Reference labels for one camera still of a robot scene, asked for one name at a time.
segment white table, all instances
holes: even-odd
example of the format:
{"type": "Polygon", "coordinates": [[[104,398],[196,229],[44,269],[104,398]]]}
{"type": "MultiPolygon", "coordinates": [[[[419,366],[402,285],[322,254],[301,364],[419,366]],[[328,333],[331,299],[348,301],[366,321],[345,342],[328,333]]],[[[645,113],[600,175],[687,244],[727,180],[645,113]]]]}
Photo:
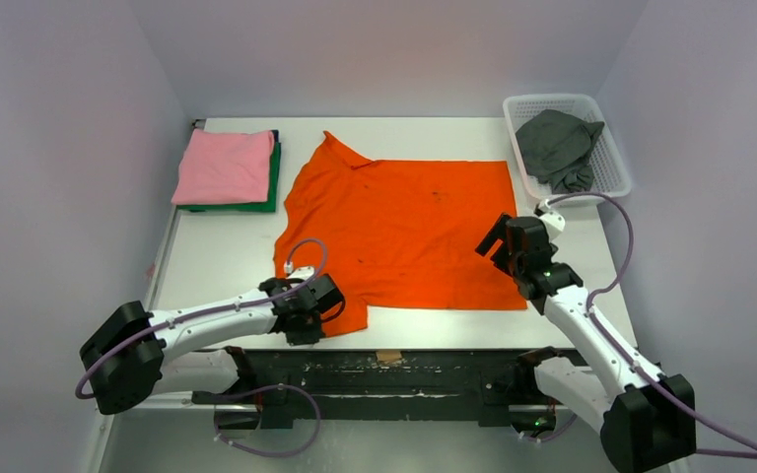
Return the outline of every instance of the white table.
{"type": "MultiPolygon", "coordinates": [[[[321,143],[323,130],[372,159],[507,161],[518,212],[530,213],[503,118],[211,118],[205,126],[209,132],[265,129],[279,129],[283,143],[277,212],[174,211],[156,266],[150,308],[180,308],[228,298],[273,275],[274,241],[287,224],[283,200],[301,167],[321,143]]],[[[615,269],[596,209],[565,208],[562,213],[567,228],[556,240],[560,247],[556,259],[570,264],[589,288],[607,285],[615,269]]],[[[622,292],[615,289],[597,302],[617,330],[636,346],[622,292]]],[[[367,330],[324,339],[314,347],[573,348],[571,341],[532,306],[523,311],[370,307],[369,324],[367,330]]],[[[224,345],[291,348],[282,334],[244,337],[224,345]]]]}

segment basket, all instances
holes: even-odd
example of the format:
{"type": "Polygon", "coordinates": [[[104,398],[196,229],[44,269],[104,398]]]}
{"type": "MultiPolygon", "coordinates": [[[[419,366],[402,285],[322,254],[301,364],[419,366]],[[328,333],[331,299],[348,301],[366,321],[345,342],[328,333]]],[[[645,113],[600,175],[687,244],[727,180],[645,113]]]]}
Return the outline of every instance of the basket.
{"type": "MultiPolygon", "coordinates": [[[[584,121],[605,121],[596,101],[581,94],[537,94],[509,97],[504,101],[504,115],[509,126],[523,188],[529,197],[539,201],[557,194],[552,193],[549,184],[539,183],[537,178],[526,173],[515,132],[530,118],[548,108],[568,113],[584,121]]],[[[610,197],[623,197],[631,192],[631,176],[625,170],[607,124],[593,148],[589,164],[594,174],[593,187],[590,190],[602,192],[610,197]]],[[[578,197],[566,202],[596,205],[601,201],[598,197],[578,197]]]]}

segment table surface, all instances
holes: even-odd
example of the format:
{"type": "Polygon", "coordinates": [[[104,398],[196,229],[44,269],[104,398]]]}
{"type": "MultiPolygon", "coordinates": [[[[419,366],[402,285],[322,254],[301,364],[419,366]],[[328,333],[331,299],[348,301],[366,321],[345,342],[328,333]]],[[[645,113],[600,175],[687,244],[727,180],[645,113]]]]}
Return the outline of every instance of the table surface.
{"type": "MultiPolygon", "coordinates": [[[[213,442],[212,409],[132,409],[116,417],[102,473],[616,473],[599,436],[581,420],[541,448],[517,441],[511,427],[481,429],[473,422],[323,421],[312,448],[271,459],[213,442]]],[[[241,441],[283,450],[303,442],[312,427],[312,421],[296,420],[292,429],[257,430],[241,441]]],[[[652,473],[670,471],[663,467],[652,473]]]]}
{"type": "MultiPolygon", "coordinates": [[[[301,167],[328,130],[372,159],[507,161],[518,212],[534,202],[523,193],[516,157],[503,118],[209,118],[209,132],[280,130],[282,160],[277,212],[189,213],[175,210],[156,273],[151,308],[181,308],[225,299],[256,287],[274,272],[274,241],[286,229],[283,200],[301,167]]],[[[615,276],[596,208],[563,208],[565,232],[556,259],[570,264],[590,289],[615,276]]],[[[636,346],[619,288],[597,303],[617,330],[636,346]]],[[[243,337],[224,345],[289,349],[282,334],[243,337]]],[[[532,306],[528,310],[369,308],[369,328],[321,340],[315,349],[526,349],[573,343],[532,306]]]]}

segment stack of folded clothes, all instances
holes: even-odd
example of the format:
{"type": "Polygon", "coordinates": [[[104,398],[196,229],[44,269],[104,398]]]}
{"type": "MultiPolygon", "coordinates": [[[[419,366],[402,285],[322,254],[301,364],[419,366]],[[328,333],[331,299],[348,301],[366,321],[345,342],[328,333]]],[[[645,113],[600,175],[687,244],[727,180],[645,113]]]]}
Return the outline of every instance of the stack of folded clothes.
{"type": "Polygon", "coordinates": [[[208,133],[194,130],[178,165],[172,203],[191,212],[277,210],[277,130],[208,133]]]}

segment white wall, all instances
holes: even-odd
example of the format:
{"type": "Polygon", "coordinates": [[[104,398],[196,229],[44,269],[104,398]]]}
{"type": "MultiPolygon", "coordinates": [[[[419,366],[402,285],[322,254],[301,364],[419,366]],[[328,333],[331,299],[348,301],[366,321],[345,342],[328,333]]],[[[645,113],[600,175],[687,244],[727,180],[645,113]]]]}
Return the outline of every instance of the white wall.
{"type": "Polygon", "coordinates": [[[206,116],[498,116],[595,94],[646,0],[131,0],[206,116]]]}
{"type": "Polygon", "coordinates": [[[0,472],[76,470],[81,343],[139,299],[188,133],[122,0],[0,0],[0,472]]]}
{"type": "MultiPolygon", "coordinates": [[[[703,413],[757,439],[757,2],[650,2],[599,102],[637,184],[623,282],[637,337],[692,381],[703,413]]],[[[608,216],[621,256],[624,224],[608,216]]],[[[734,446],[706,428],[699,445],[734,446]]]]}

